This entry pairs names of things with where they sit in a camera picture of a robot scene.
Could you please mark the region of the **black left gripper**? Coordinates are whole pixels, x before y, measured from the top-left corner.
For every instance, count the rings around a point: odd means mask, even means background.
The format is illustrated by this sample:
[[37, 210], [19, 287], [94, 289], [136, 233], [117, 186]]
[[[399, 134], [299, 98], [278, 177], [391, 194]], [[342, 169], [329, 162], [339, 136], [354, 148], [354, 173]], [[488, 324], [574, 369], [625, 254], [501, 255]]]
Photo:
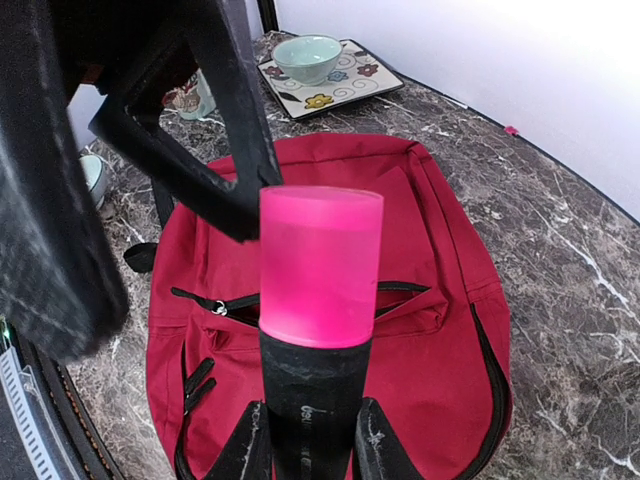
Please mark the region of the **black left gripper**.
[[[118, 76], [90, 128], [237, 242], [259, 236], [259, 194], [283, 182], [242, 1], [126, 1], [99, 45]], [[85, 186], [67, 115], [81, 75], [60, 63], [44, 1], [1, 5], [1, 311], [66, 363], [117, 333], [128, 311]], [[236, 178], [159, 124], [162, 97], [199, 67], [226, 128]]]

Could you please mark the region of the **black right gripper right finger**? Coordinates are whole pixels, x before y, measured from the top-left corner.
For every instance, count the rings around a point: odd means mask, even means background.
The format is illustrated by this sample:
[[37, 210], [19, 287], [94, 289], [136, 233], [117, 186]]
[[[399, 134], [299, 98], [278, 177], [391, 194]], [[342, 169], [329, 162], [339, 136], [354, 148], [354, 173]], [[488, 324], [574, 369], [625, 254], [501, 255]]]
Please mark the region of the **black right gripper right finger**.
[[357, 415], [352, 471], [362, 480], [424, 479], [373, 398], [363, 399]]

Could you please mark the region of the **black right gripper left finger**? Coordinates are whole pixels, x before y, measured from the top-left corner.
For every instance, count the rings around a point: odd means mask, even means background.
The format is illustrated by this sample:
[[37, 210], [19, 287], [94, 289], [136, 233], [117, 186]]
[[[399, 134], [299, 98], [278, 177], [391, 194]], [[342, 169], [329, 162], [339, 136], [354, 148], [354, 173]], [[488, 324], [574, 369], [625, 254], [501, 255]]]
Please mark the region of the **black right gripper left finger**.
[[215, 464], [214, 480], [271, 480], [272, 448], [266, 405], [250, 402]]

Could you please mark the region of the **pink black highlighter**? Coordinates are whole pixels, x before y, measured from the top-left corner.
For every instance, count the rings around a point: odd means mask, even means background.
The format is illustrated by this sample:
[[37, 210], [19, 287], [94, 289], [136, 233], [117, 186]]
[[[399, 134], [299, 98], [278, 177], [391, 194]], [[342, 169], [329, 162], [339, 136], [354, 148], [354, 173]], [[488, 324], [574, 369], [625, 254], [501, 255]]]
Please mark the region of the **pink black highlighter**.
[[260, 195], [260, 353], [276, 476], [342, 479], [369, 365], [382, 196]]

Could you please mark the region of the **red student backpack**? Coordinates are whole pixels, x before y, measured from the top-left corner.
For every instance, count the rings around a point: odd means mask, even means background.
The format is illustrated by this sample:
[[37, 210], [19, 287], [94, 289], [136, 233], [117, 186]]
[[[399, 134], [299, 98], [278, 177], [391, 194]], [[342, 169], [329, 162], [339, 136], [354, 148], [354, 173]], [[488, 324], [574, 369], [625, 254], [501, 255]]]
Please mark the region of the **red student backpack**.
[[436, 161], [283, 139], [256, 242], [183, 205], [156, 247], [147, 396], [180, 479], [471, 479], [506, 434], [510, 312]]

